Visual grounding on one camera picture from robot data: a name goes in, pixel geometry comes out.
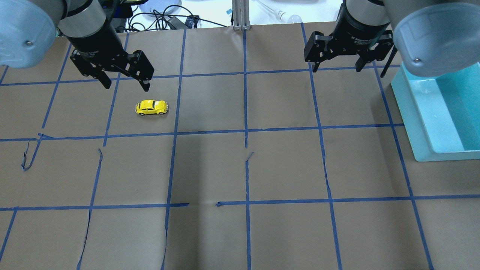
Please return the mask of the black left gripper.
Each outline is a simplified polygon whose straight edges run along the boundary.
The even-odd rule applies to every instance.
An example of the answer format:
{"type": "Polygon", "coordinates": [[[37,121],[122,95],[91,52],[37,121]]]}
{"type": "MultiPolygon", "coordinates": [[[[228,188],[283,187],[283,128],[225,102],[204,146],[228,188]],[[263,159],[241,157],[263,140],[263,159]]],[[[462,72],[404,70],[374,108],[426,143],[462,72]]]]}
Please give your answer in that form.
{"type": "Polygon", "coordinates": [[[149,91],[153,65],[141,50],[127,53],[111,25],[90,36],[71,37],[70,42],[74,47],[70,59],[84,77],[93,77],[110,89],[112,81],[106,72],[120,72],[137,80],[143,91],[149,91]]]}

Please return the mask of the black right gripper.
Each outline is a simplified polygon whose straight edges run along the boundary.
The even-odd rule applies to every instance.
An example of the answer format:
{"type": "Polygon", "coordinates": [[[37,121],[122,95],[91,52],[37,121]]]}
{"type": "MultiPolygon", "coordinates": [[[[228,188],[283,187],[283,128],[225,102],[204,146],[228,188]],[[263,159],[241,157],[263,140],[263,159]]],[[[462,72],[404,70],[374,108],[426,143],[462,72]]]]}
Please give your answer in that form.
{"type": "Polygon", "coordinates": [[[331,34],[311,33],[304,60],[314,63],[312,72],[317,72],[325,60],[358,55],[355,71],[361,72],[373,60],[384,60],[394,47],[389,24],[384,3],[342,3],[331,34]]]}

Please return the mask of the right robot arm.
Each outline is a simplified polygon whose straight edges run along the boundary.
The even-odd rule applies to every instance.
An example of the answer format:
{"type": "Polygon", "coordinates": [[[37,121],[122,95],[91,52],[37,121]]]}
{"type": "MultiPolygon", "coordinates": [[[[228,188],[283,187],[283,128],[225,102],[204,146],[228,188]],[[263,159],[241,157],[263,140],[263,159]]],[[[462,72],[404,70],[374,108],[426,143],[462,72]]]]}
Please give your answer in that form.
{"type": "Polygon", "coordinates": [[[417,77],[438,77],[479,62],[478,0],[344,0],[334,31],[315,31],[304,48],[314,64],[338,56],[358,56],[355,70],[396,53],[417,77]]]}

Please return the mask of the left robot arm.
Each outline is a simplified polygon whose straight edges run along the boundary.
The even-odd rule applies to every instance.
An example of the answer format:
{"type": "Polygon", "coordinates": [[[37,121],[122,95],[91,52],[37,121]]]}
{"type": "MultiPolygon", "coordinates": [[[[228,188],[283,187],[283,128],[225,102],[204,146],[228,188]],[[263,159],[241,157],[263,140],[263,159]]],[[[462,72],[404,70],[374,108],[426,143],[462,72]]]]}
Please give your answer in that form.
{"type": "Polygon", "coordinates": [[[73,46],[70,59],[83,76],[109,89],[107,73],[120,72],[149,91],[153,65],[143,51],[124,50],[97,0],[2,0],[0,5],[2,66],[38,65],[60,31],[73,46]]]}

